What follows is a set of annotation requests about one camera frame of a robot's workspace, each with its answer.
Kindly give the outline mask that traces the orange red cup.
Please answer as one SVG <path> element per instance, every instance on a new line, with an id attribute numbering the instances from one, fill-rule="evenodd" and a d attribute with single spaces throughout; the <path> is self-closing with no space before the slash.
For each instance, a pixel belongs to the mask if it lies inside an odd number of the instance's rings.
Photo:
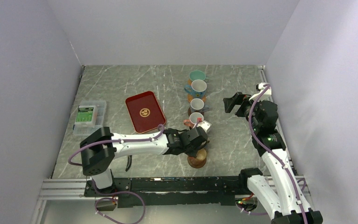
<path id="1" fill-rule="evenodd" d="M 207 151 L 206 149 L 200 149 L 197 154 L 196 154 L 196 157 L 195 157 L 195 161 L 196 163 L 202 163 L 204 161 L 206 161 L 207 159 Z"/>

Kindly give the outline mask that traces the dark wood coaster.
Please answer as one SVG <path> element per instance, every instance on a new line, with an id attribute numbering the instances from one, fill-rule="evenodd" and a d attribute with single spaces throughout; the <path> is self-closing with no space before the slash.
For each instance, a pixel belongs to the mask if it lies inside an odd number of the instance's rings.
<path id="1" fill-rule="evenodd" d="M 206 164 L 207 159 L 197 159 L 195 157 L 187 157 L 187 162 L 192 168 L 202 168 Z"/>
<path id="2" fill-rule="evenodd" d="M 191 107 L 189 107 L 189 108 L 188 108 L 188 110 L 187 110 L 187 114 L 188 114 L 188 116 L 190 116 L 192 113 L 193 113 L 193 110 L 192 110 L 192 108 L 191 108 Z"/>

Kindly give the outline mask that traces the dark blue white mug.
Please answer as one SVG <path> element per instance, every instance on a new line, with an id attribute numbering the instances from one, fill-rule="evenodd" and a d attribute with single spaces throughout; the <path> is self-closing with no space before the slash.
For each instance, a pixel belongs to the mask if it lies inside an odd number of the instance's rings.
<path id="1" fill-rule="evenodd" d="M 199 112 L 199 113 L 205 113 L 210 111 L 211 108 L 207 105 L 205 105 L 204 101 L 200 98 L 194 98 L 190 102 L 190 112 Z"/>

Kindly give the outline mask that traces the woven rattan coaster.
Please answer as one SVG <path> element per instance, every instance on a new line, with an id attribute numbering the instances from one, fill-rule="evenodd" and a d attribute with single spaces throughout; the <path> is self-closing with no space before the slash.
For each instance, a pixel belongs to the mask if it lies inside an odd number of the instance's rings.
<path id="1" fill-rule="evenodd" d="M 190 103 L 193 99 L 195 99 L 195 97 L 193 97 L 192 95 L 190 95 L 190 94 L 188 94 L 187 95 L 187 100 L 188 100 L 188 102 Z M 201 100 L 203 101 L 203 102 L 206 102 L 206 96 L 203 96 L 202 98 L 201 98 Z"/>

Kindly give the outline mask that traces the teal green cup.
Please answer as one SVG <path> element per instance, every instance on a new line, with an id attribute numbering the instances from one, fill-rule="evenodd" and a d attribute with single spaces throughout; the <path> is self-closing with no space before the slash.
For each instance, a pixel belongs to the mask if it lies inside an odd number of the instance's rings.
<path id="1" fill-rule="evenodd" d="M 190 72 L 190 74 L 189 74 L 189 82 L 190 83 L 195 80 L 205 81 L 205 79 L 206 79 L 206 74 L 200 70 L 194 70 L 194 71 Z"/>

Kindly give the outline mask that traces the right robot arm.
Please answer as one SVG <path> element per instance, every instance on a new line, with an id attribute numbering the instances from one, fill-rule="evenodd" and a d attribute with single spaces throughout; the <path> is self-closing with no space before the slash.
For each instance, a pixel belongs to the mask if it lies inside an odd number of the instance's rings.
<path id="1" fill-rule="evenodd" d="M 295 180 L 285 143 L 276 129 L 277 105 L 268 100 L 255 102 L 250 95 L 241 92 L 224 98 L 223 102 L 226 113 L 239 105 L 235 115 L 249 121 L 254 132 L 252 143 L 276 188 L 272 190 L 260 169 L 246 168 L 239 174 L 239 190 L 244 194 L 254 194 L 273 224 L 321 224 L 322 214 L 313 210 Z"/>

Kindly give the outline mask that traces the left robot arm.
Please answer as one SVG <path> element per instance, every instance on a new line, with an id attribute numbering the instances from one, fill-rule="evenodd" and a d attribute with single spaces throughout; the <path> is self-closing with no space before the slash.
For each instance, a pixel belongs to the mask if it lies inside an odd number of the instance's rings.
<path id="1" fill-rule="evenodd" d="M 177 130 L 159 125 L 158 128 L 157 133 L 138 135 L 112 133 L 109 127 L 99 128 L 80 143 L 83 174 L 92 177 L 103 196 L 109 196 L 116 187 L 108 170 L 114 159 L 137 154 L 196 157 L 208 143 L 207 127 Z"/>

